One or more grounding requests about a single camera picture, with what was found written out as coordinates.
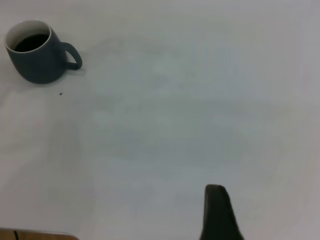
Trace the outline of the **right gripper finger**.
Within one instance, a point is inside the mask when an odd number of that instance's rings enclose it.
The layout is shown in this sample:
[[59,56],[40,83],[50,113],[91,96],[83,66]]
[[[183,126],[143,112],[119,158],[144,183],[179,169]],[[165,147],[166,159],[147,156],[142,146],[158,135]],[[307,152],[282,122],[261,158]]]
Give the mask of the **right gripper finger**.
[[208,184],[204,193],[201,240],[243,240],[230,196],[222,185]]

